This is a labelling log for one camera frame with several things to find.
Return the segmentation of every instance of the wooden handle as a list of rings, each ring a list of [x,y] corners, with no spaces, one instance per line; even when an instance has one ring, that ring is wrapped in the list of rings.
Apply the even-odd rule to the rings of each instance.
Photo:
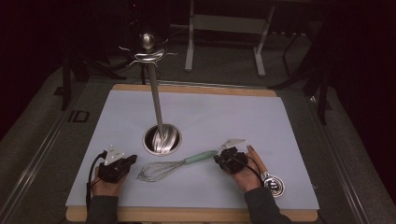
[[[257,162],[257,165],[259,166],[260,171],[263,174],[268,172],[267,167],[265,167],[264,162],[262,162],[262,159],[260,158],[259,154],[257,154],[256,150],[254,150],[253,146],[248,145],[247,151],[250,152],[251,159],[253,159],[255,162]]]

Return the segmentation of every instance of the whisk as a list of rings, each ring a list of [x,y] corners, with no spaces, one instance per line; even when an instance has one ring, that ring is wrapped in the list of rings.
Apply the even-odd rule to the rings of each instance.
[[[206,152],[202,152],[195,156],[188,157],[183,161],[155,161],[146,164],[143,166],[142,170],[140,171],[137,179],[147,181],[147,182],[156,182],[164,177],[170,175],[174,172],[177,168],[192,164],[197,161],[203,161],[214,157],[218,154],[217,150],[209,150]]]

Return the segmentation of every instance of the white board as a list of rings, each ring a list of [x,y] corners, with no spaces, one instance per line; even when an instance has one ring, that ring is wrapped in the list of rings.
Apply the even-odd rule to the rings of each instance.
[[[157,122],[150,91],[111,91],[66,206],[85,205],[91,164],[98,154],[114,145],[126,157],[137,155],[119,206],[246,208],[242,192],[212,159],[185,165],[159,182],[136,179],[149,162],[181,161],[217,149],[229,138],[242,138],[247,143],[238,145],[238,150],[246,152],[246,145],[252,145],[269,173],[285,182],[285,193],[276,198],[281,209],[318,209],[280,98],[160,92],[160,101],[163,122],[181,130],[180,148],[165,157],[144,149],[143,136]]]

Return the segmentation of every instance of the whisk handle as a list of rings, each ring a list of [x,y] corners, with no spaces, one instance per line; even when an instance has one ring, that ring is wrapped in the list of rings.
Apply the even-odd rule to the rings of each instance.
[[[197,161],[203,161],[203,160],[212,158],[217,154],[218,154],[217,150],[209,150],[209,151],[197,154],[195,156],[188,157],[188,158],[184,159],[184,162],[186,165],[188,165],[188,164],[192,164]]]

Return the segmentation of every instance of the hand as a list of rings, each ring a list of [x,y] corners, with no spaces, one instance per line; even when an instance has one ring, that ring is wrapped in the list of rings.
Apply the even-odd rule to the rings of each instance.
[[[107,183],[98,177],[99,167],[95,168],[95,179],[91,182],[92,196],[120,196],[122,183],[126,179],[124,176],[118,183]]]
[[[253,168],[253,170],[255,170],[257,173],[259,172],[259,168],[253,160],[247,159],[247,165]],[[242,171],[239,173],[234,174],[233,180],[235,180],[238,187],[244,192],[248,192],[252,189],[260,188],[262,186],[260,179],[247,167],[242,169]]]

